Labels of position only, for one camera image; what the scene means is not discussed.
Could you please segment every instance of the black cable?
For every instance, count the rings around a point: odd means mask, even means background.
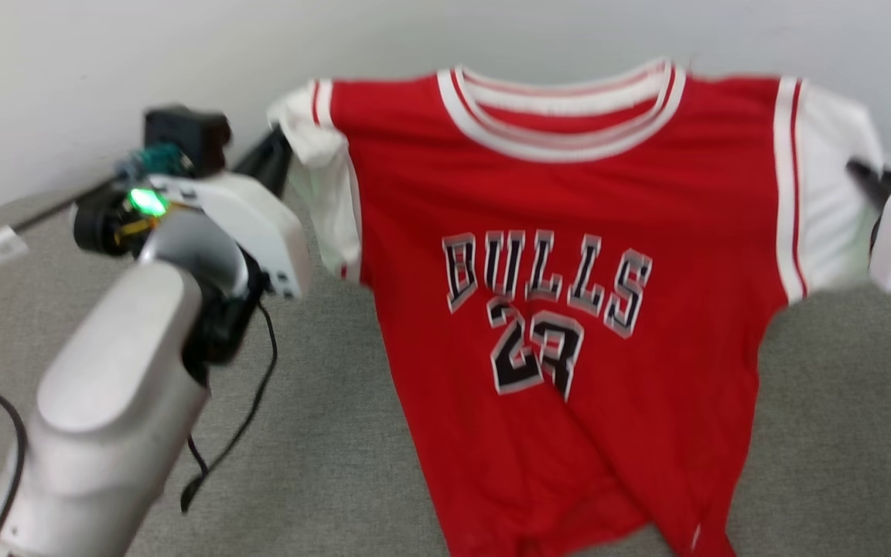
[[[72,203],[80,203],[81,201],[84,201],[86,197],[95,194],[98,190],[102,190],[104,187],[109,187],[112,183],[116,183],[116,181],[121,179],[123,179],[123,176],[120,176],[120,174],[113,174],[113,176],[109,176],[107,179],[96,183],[95,186],[89,187],[88,190],[82,190],[78,194],[70,195],[65,198],[65,200],[57,201],[54,205],[50,205],[46,209],[43,209],[43,211],[10,225],[10,228],[13,229],[16,234],[21,234],[22,232],[35,227],[39,223],[42,223],[46,219],[53,217],[53,215],[56,215],[60,211],[64,211],[64,209],[70,207]]]
[[[22,425],[22,417],[15,411],[15,406],[13,406],[10,401],[7,401],[3,395],[0,395],[0,406],[9,413],[9,417],[12,419],[13,426],[15,427],[15,471],[13,472],[12,482],[9,484],[9,494],[6,496],[5,503],[2,504],[2,511],[0,511],[1,533],[6,525],[6,518],[9,518],[9,511],[12,509],[15,495],[19,492],[19,484],[22,479],[22,466],[24,466],[26,462],[26,449],[29,440],[26,436],[26,427]]]
[[[195,462],[198,462],[198,468],[201,469],[202,475],[208,476],[208,464],[205,463],[205,459],[202,458],[201,452],[198,452],[198,447],[195,445],[194,435],[188,434],[188,450],[191,451],[191,456],[195,457]]]
[[[187,484],[187,487],[184,487],[184,491],[181,494],[181,512],[184,512],[184,514],[187,514],[188,508],[191,507],[191,501],[194,501],[194,497],[198,494],[198,490],[201,489],[205,479],[208,478],[220,464],[222,464],[222,461],[225,460],[227,456],[229,456],[229,452],[232,452],[233,448],[240,442],[243,434],[247,432],[248,427],[250,427],[250,424],[254,421],[254,417],[257,417],[257,410],[259,409],[259,405],[261,405],[263,394],[266,392],[266,385],[268,385],[270,378],[273,376],[273,371],[277,366],[277,337],[275,333],[273,333],[273,322],[270,320],[270,313],[263,307],[262,301],[257,303],[257,307],[259,307],[259,310],[261,310],[261,313],[263,314],[263,320],[266,321],[266,330],[270,335],[270,349],[272,349],[273,352],[270,357],[270,364],[266,367],[266,372],[263,374],[261,383],[257,388],[257,394],[254,396],[254,402],[252,402],[250,412],[247,413],[247,419],[244,420],[243,425],[238,428],[236,434],[233,435],[233,439],[226,445],[225,450],[212,461],[212,464],[208,466],[207,470],[203,468],[202,473],[195,476],[195,478]],[[194,447],[194,441],[191,440],[190,437],[188,438],[188,441],[188,448],[191,449],[191,454],[195,455],[195,458],[198,459],[198,465],[202,466],[204,460],[198,453],[198,449]]]

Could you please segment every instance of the shirt sleeve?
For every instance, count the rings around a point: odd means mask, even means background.
[[[333,84],[311,81],[270,105],[271,126],[280,126],[294,151],[288,183],[308,204],[322,253],[335,275],[360,281],[360,195],[349,140],[332,123]]]
[[[845,165],[852,156],[882,165],[869,110],[806,80],[784,78],[773,130],[777,263],[789,303],[867,282],[879,212]]]

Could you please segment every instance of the jersey collar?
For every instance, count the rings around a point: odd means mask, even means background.
[[[475,142],[518,159],[582,162],[619,155],[653,136],[675,114],[686,74],[666,59],[601,81],[558,86],[516,84],[482,77],[467,67],[439,71],[439,92],[456,127]],[[612,113],[654,99],[647,112],[613,127],[582,134],[520,128],[483,106],[531,114],[584,116]]]

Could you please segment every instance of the jersey lettering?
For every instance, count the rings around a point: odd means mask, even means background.
[[[538,359],[531,347],[524,345],[524,317],[508,300],[495,297],[487,303],[487,318],[495,329],[507,325],[490,354],[498,394],[506,395],[540,384]]]
[[[524,230],[508,233],[508,265],[504,275],[504,297],[514,299],[517,272],[521,269],[521,251],[524,250]]]
[[[517,273],[521,270],[521,254],[524,250],[524,232],[513,230],[507,233],[507,260],[504,264],[504,283],[498,285],[500,277],[501,251],[504,247],[503,232],[487,233],[487,261],[483,268],[483,280],[495,295],[514,299]]]
[[[604,324],[622,338],[632,336],[637,313],[641,310],[641,297],[644,286],[651,275],[651,258],[628,250],[621,256],[618,265],[618,281],[607,303]]]
[[[492,329],[504,329],[490,353],[494,385],[498,394],[506,395],[545,383],[548,377],[563,399],[568,399],[583,346],[584,327],[569,316],[548,310],[531,315],[526,323],[526,317],[514,306],[525,237],[521,230],[491,231],[484,236],[483,281],[493,295],[487,303],[487,319]],[[560,299],[562,275],[552,272],[545,276],[554,246],[555,232],[534,233],[534,263],[524,282],[524,299]],[[476,237],[444,237],[442,250],[449,282],[449,311],[455,313],[477,288]],[[630,338],[651,275],[651,258],[636,250],[626,250],[616,270],[614,289],[608,293],[592,281],[600,251],[601,237],[583,237],[576,278],[567,289],[565,303],[597,317],[616,335]]]
[[[555,243],[555,233],[551,230],[540,230],[534,233],[534,265],[531,266],[531,281],[524,289],[524,299],[558,300],[562,293],[562,276],[545,278],[545,264],[548,263],[548,252]]]
[[[531,317],[531,342],[538,346],[541,369],[552,376],[552,384],[569,400],[573,367],[583,346],[583,325],[565,315],[540,311]]]
[[[487,261],[483,266],[483,283],[495,295],[502,295],[502,290],[497,285],[497,269],[500,267],[501,247],[504,244],[503,232],[487,233]]]
[[[449,313],[456,313],[476,290],[476,239],[473,234],[443,237],[442,251],[449,279]]]
[[[600,306],[604,304],[604,288],[594,285],[587,289],[590,282],[590,272],[600,255],[600,237],[587,234],[583,237],[583,245],[580,247],[579,269],[576,271],[576,281],[566,295],[566,302],[573,307],[586,311],[590,315],[600,315]]]

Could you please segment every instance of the red basketball jersey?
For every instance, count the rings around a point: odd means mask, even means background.
[[[374,293],[453,555],[648,521],[679,555],[733,555],[765,328],[865,275],[862,106],[657,60],[573,86],[318,80],[270,117],[325,264]]]

